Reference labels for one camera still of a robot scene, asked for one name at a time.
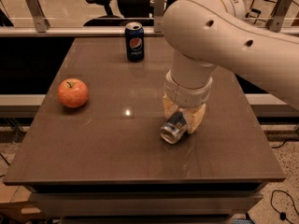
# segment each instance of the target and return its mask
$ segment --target can logo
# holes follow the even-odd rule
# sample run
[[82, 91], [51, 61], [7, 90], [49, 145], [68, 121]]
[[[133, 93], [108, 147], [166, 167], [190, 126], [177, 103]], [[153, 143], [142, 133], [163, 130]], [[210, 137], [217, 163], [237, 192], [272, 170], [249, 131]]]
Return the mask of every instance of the can logo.
[[135, 37], [130, 40], [130, 48], [133, 51], [139, 51], [142, 48], [142, 39], [139, 37]]

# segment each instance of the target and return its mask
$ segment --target can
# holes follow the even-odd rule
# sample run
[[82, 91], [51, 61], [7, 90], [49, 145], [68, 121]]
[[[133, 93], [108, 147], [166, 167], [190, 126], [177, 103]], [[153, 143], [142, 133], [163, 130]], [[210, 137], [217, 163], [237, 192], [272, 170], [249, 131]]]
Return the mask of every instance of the can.
[[175, 112], [161, 127], [160, 135], [164, 141], [174, 145], [188, 129], [187, 121], [181, 111]]
[[130, 22], [125, 26], [127, 58], [136, 63], [144, 59], [144, 30], [140, 23]]

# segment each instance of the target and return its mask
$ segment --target floor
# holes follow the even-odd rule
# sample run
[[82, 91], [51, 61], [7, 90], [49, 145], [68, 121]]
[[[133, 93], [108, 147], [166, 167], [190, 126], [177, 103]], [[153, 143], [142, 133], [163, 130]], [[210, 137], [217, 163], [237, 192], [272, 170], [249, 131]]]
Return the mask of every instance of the floor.
[[[104, 13], [98, 6], [90, 6], [84, 0], [40, 0], [45, 8], [45, 13], [50, 18], [50, 23], [54, 27], [81, 27], [90, 18]], [[252, 0], [244, 0], [246, 7], [250, 6]], [[23, 0], [2, 0], [0, 8], [5, 10], [17, 27], [33, 26], [29, 12]], [[279, 146], [287, 139], [298, 139], [296, 123], [263, 123], [262, 129], [269, 140], [269, 146]], [[13, 142], [15, 133], [8, 126], [0, 127], [0, 153], [11, 162], [18, 151], [21, 142]], [[295, 206], [299, 209], [299, 142], [288, 142], [283, 147], [273, 149], [274, 154], [286, 173], [286, 180], [282, 183], [270, 183], [263, 190], [263, 199], [249, 210], [251, 219], [256, 224], [282, 224], [287, 220], [280, 220], [279, 214], [271, 205], [273, 195], [273, 206], [279, 212], [285, 212], [290, 223], [299, 223], [299, 214]], [[0, 176], [7, 170], [7, 164], [0, 158]]]

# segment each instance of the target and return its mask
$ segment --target blue soda can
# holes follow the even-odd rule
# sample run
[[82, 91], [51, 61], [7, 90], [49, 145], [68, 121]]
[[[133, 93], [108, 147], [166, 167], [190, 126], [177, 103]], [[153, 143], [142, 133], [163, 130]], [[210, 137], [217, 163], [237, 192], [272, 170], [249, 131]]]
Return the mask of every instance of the blue soda can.
[[140, 62], [144, 59], [144, 30], [140, 23], [130, 22], [125, 26], [125, 43], [127, 57], [130, 62]]

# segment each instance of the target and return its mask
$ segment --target apple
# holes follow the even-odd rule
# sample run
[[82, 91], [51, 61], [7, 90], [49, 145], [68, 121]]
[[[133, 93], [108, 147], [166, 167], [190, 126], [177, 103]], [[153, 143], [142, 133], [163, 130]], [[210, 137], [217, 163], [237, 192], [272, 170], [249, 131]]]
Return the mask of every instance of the apple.
[[77, 78], [68, 78], [58, 86], [58, 99], [67, 107], [81, 107], [88, 100], [88, 88], [83, 81]]

